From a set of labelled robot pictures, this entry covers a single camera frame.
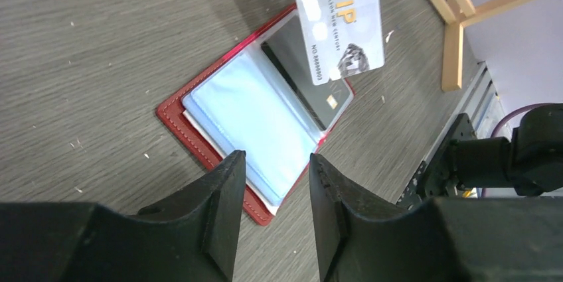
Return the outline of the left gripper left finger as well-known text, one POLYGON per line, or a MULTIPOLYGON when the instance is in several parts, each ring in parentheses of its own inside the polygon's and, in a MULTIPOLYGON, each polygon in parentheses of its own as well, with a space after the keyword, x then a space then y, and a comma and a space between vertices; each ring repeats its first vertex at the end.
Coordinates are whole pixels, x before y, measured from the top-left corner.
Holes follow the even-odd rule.
POLYGON ((93 202, 1 205, 2 281, 231 281, 246 179, 234 151, 137 214, 93 202))

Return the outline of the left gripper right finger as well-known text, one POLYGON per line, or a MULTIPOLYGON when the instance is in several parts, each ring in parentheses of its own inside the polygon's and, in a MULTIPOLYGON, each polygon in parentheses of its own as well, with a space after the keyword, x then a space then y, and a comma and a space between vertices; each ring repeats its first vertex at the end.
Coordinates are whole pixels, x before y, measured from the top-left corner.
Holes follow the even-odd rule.
POLYGON ((562 200, 437 197, 412 209, 312 154, 322 281, 561 281, 562 200))

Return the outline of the silver VIP card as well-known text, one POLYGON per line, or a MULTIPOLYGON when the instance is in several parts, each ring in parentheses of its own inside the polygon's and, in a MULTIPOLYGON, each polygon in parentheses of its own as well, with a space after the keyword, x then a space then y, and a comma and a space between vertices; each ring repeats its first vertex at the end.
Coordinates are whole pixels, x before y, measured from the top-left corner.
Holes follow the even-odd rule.
POLYGON ((295 0, 314 85, 385 64, 380 0, 295 0))

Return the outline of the dark grey card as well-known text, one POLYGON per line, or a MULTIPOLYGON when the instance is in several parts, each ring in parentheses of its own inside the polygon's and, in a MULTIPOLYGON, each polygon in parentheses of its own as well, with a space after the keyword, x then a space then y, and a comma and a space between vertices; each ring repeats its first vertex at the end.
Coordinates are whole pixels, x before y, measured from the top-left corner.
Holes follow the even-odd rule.
POLYGON ((353 91, 344 79, 318 86, 313 84, 298 17, 288 18, 279 30, 261 44, 261 49, 320 130, 330 130, 353 99, 353 91))

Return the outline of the red leather card holder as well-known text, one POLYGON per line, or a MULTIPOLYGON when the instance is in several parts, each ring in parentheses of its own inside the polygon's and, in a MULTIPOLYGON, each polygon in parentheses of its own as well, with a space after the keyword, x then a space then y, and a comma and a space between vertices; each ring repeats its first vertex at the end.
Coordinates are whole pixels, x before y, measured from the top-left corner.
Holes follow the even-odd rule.
POLYGON ((261 49, 292 16, 298 17, 295 5, 238 43, 156 110, 170 132, 208 169, 236 149, 246 152, 243 208, 260 226, 274 219, 305 174, 310 154, 318 152, 337 123, 320 130, 261 49))

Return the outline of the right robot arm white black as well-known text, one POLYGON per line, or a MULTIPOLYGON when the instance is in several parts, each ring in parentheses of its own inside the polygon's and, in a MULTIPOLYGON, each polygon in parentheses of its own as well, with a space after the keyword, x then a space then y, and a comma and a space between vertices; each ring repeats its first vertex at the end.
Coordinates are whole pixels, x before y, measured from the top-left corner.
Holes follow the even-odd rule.
MULTIPOLYGON (((463 32, 469 25, 533 0, 430 0, 445 22, 442 90, 461 88, 463 32)), ((493 131, 478 139, 466 113, 458 114, 435 152, 420 163, 397 203, 462 196, 478 188, 512 188, 536 197, 562 187, 562 105, 540 103, 515 110, 521 124, 511 139, 493 131)))

